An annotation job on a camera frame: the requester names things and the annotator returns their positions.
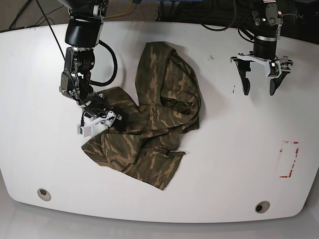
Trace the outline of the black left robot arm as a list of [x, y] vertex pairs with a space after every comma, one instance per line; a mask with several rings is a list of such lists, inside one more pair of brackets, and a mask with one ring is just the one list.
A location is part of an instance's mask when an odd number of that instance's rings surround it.
[[241, 37], [253, 43], [249, 54], [239, 53], [231, 57], [235, 62], [244, 95], [249, 95], [250, 81], [246, 73], [251, 71], [250, 63], [254, 62], [264, 67], [265, 76], [270, 79], [270, 95], [274, 95], [284, 78], [290, 74], [293, 61], [287, 56], [276, 56], [277, 40], [283, 25], [283, 15], [275, 0], [250, 1], [251, 12], [238, 25], [237, 31]]

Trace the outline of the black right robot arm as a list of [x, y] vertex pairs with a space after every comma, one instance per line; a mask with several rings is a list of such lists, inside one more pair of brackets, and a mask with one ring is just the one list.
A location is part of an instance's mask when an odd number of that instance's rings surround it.
[[[91, 135], [92, 127], [103, 124], [123, 131], [125, 121], [121, 110], [110, 108], [102, 93], [96, 93], [94, 86], [110, 85], [118, 72], [118, 61], [113, 49], [100, 40], [104, 19], [108, 7], [107, 0], [64, 0], [68, 8], [69, 22], [65, 42], [69, 45], [64, 58], [64, 70], [61, 75], [60, 93], [77, 102], [82, 108], [78, 134]], [[91, 80], [91, 70], [95, 66], [94, 47], [107, 49], [113, 60], [113, 73], [109, 80], [97, 82]]]

